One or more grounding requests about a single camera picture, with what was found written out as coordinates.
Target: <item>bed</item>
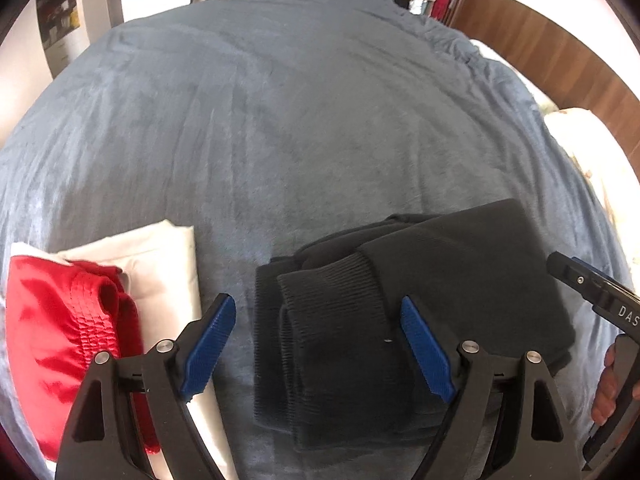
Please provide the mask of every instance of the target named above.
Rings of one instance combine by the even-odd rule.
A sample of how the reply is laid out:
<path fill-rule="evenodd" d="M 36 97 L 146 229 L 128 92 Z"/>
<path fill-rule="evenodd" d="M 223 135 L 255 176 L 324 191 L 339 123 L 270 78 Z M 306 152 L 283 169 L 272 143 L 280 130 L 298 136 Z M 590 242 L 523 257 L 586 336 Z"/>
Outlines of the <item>bed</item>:
<path fill-rule="evenodd" d="M 270 257 L 396 212 L 516 198 L 547 253 L 631 283 L 593 187 L 526 86 L 392 0 L 217 0 L 113 29 L 17 125 L 0 197 L 2 296 L 12 242 L 53 252 L 163 219 L 194 226 L 203 304 L 228 292 L 239 309 L 214 382 L 242 479 L 408 478 L 424 454 L 296 453 L 254 424 L 254 272 Z M 577 337 L 556 382 L 579 444 L 616 329 L 561 294 Z M 0 385 L 0 422 L 48 478 L 4 350 Z"/>

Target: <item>wooden headboard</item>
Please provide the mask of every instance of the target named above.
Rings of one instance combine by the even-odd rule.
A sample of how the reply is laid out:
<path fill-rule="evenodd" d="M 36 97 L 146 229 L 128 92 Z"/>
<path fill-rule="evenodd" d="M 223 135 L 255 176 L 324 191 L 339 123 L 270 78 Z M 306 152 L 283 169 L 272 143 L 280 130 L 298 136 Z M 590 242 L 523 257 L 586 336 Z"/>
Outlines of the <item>wooden headboard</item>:
<path fill-rule="evenodd" d="M 640 177 L 640 100 L 575 36 L 515 0 L 452 0 L 443 21 L 498 52 L 560 109 L 591 110 Z"/>

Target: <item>silver bolt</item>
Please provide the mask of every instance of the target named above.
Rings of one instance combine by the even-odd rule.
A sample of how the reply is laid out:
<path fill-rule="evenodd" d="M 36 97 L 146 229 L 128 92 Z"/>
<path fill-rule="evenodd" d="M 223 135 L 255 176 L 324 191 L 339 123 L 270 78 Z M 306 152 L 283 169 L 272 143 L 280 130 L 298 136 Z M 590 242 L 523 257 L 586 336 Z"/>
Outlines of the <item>silver bolt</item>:
<path fill-rule="evenodd" d="M 171 351 L 173 347 L 174 347 L 173 341 L 171 341 L 170 339 L 162 339 L 162 341 L 156 345 L 156 350 L 158 350 L 161 354 L 164 354 L 166 352 Z"/>
<path fill-rule="evenodd" d="M 103 365 L 109 360 L 109 352 L 98 352 L 95 355 L 94 361 L 96 364 Z"/>
<path fill-rule="evenodd" d="M 480 345 L 475 341 L 465 341 L 462 343 L 462 349 L 468 354 L 477 354 L 480 351 Z"/>
<path fill-rule="evenodd" d="M 542 355 L 540 355 L 535 350 L 530 350 L 527 352 L 527 360 L 530 363 L 537 365 L 540 361 L 542 361 Z"/>

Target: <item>blue gripper pad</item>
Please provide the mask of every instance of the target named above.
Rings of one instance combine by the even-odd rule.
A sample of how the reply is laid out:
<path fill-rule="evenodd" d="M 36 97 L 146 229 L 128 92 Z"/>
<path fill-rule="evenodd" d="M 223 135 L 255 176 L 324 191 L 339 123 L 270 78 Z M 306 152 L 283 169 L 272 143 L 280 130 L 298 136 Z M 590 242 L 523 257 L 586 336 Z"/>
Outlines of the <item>blue gripper pad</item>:
<path fill-rule="evenodd" d="M 236 302 L 227 296 L 184 362 L 180 396 L 185 402 L 204 391 L 235 324 Z"/>
<path fill-rule="evenodd" d="M 447 404 L 450 403 L 456 395 L 456 388 L 451 380 L 449 359 L 408 296 L 402 299 L 400 326 L 429 389 Z"/>

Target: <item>human hand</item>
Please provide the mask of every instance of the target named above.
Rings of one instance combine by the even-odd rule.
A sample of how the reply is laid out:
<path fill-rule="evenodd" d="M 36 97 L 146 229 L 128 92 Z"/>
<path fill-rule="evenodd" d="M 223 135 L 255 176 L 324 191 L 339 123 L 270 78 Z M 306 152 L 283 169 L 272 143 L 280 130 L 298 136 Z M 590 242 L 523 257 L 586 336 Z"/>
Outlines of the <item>human hand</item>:
<path fill-rule="evenodd" d="M 605 368 L 600 376 L 596 396 L 591 407 L 591 418 L 599 426 L 604 425 L 607 419 L 616 411 L 616 397 L 622 387 L 622 384 L 618 384 L 613 371 L 615 360 L 616 344 L 613 343 L 604 356 Z M 640 400 L 640 382 L 634 386 L 632 394 L 635 400 Z"/>

